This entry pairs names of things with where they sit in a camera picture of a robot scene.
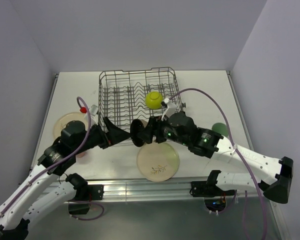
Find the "black bowl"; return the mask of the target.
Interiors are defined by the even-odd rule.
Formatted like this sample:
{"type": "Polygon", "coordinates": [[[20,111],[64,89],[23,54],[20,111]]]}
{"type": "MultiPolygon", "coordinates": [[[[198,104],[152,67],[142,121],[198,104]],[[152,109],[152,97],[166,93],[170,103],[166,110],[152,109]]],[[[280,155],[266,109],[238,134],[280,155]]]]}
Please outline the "black bowl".
{"type": "Polygon", "coordinates": [[[145,126],[140,119],[134,119],[131,122],[130,137],[131,137],[132,143],[138,148],[142,147],[145,144],[145,142],[141,138],[138,137],[138,133],[140,133],[144,128],[145,128],[145,126]]]}

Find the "grey wire dish rack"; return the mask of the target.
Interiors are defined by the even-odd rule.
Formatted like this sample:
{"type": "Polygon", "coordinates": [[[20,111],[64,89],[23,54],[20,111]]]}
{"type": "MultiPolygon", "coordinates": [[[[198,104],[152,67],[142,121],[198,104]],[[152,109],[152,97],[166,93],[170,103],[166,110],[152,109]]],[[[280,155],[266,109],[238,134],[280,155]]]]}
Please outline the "grey wire dish rack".
{"type": "Polygon", "coordinates": [[[104,118],[129,133],[133,120],[148,121],[151,116],[161,116],[163,108],[150,109],[146,96],[151,92],[169,98],[179,92],[175,71],[171,67],[153,67],[146,70],[108,70],[99,75],[98,123],[103,131],[108,129],[104,118]]]}

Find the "lime green bowl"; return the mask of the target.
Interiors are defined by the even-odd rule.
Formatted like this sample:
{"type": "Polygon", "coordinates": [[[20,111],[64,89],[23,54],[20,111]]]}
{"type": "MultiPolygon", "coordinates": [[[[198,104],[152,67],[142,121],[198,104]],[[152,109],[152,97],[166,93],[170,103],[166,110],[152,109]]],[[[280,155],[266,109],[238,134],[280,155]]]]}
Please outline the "lime green bowl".
{"type": "Polygon", "coordinates": [[[151,91],[145,97],[145,105],[152,110],[160,109],[162,101],[163,96],[158,91],[151,91]]]}

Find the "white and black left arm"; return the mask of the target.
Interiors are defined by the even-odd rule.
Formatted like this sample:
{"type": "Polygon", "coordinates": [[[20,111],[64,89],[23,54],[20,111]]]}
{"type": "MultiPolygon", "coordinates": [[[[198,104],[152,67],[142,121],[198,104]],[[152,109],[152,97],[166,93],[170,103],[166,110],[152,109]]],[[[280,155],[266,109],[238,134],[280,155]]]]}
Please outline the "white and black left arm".
{"type": "Polygon", "coordinates": [[[60,137],[44,151],[26,180],[0,206],[0,240],[24,240],[27,237],[30,221],[24,214],[51,183],[76,163],[77,154],[94,147],[106,149],[130,137],[107,117],[104,120],[106,131],[99,124],[85,126],[79,120],[66,124],[60,137]]]}

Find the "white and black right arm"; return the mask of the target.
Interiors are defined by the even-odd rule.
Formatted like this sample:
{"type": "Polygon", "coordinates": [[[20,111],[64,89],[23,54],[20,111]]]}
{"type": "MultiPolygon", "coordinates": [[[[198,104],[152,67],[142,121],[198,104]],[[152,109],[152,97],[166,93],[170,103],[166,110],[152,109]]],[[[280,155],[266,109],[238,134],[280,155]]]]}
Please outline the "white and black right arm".
{"type": "Polygon", "coordinates": [[[130,125],[133,144],[167,140],[181,144],[200,157],[217,160],[248,173],[227,173],[212,170],[205,187],[212,195],[230,190],[261,190],[263,195],[276,203],[288,203],[293,179],[294,161],[289,157],[273,158],[259,154],[243,146],[231,143],[230,139],[207,128],[196,126],[185,112],[171,117],[151,116],[147,125],[135,119],[130,125]]]}

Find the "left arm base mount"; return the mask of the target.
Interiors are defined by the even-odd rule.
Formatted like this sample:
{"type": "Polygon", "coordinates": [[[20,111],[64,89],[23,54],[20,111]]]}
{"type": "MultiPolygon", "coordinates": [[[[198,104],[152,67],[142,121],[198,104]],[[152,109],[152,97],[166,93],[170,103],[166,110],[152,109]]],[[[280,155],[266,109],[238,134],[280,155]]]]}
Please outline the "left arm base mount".
{"type": "Polygon", "coordinates": [[[68,212],[71,218],[78,221],[93,221],[99,219],[105,212],[105,208],[100,203],[96,202],[103,199],[104,186],[102,184],[87,184],[76,190],[75,197],[68,201],[68,212]],[[92,218],[83,218],[79,215],[86,215],[89,210],[94,209],[93,206],[98,206],[101,209],[98,216],[92,218]]]}

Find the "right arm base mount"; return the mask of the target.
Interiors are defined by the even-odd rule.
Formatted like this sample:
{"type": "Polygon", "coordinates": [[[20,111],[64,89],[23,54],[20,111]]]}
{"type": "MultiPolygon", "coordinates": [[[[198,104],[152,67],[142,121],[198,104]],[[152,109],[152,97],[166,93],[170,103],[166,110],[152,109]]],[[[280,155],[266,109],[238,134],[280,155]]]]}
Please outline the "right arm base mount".
{"type": "Polygon", "coordinates": [[[236,190],[221,190],[215,185],[208,185],[207,181],[191,181],[189,194],[193,198],[203,198],[206,211],[210,215],[218,216],[236,202],[236,190]]]}

